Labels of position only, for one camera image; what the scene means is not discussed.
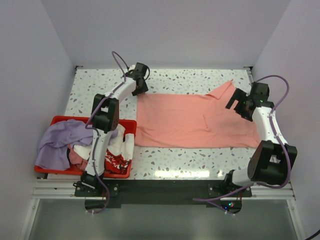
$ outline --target speckled white surface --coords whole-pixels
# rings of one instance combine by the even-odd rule
[[[120,76],[119,69],[78,69],[65,115],[89,117],[94,95],[114,87],[121,81]],[[147,85],[150,94],[202,95],[230,79],[235,87],[250,91],[246,70],[151,69]],[[137,97],[129,95],[120,104],[120,118],[135,120],[136,108]],[[135,146],[129,179],[223,179],[230,170],[245,168],[254,151]]]

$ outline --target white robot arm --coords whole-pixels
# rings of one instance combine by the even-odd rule
[[[238,101],[234,110],[242,118],[255,122],[261,142],[248,167],[230,171],[225,183],[242,187],[254,183],[281,186],[288,181],[288,169],[291,169],[295,162],[297,149],[288,145],[283,137],[276,120],[276,112],[273,110],[274,103],[268,101],[268,97],[268,85],[254,82],[249,95],[237,88],[228,102],[226,108],[230,109],[234,101]]]
[[[129,94],[135,96],[148,91],[145,81],[147,70],[150,73],[148,66],[138,62],[128,69],[123,82],[112,91],[94,96],[90,117],[92,129],[94,129],[92,149],[80,181],[74,184],[78,191],[88,193],[88,196],[101,195],[107,147],[119,123],[119,104]]]

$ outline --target red plastic tray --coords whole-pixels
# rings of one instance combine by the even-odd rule
[[[51,125],[55,124],[57,122],[61,121],[67,121],[69,119],[74,119],[78,121],[82,121],[86,123],[88,121],[88,117],[80,117],[80,116],[55,116],[52,119]],[[136,130],[137,130],[137,122],[135,120],[126,120],[126,119],[120,119],[119,124],[124,126],[126,134],[134,134],[136,136]],[[38,173],[47,173],[47,174],[69,174],[69,175],[81,175],[83,171],[81,171],[79,168],[77,168],[75,165],[70,164],[70,168],[66,170],[51,170],[51,169],[43,169],[39,166],[34,166],[34,170]],[[130,176],[131,171],[131,162],[129,163],[128,167],[126,168],[126,171],[122,174],[113,174],[107,171],[104,171],[104,177],[105,178],[115,178],[115,179],[127,179]]]

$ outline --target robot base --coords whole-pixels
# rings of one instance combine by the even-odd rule
[[[108,208],[121,208],[122,204],[148,204],[148,205],[203,205],[205,202],[193,201],[193,198],[214,198],[230,193],[233,186],[222,188],[224,180],[113,180],[104,179],[103,182],[109,187],[110,201]],[[76,189],[76,197],[102,197],[102,193],[86,192]],[[251,190],[242,193],[243,198],[251,197]],[[96,208],[102,206],[100,199],[86,200]],[[241,209],[241,201],[218,200],[216,204],[225,209]]]

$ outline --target pink shirt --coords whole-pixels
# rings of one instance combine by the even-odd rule
[[[138,95],[135,144],[159,148],[256,148],[260,139],[255,123],[241,118],[233,108],[226,109],[235,89],[230,80],[206,95]]]

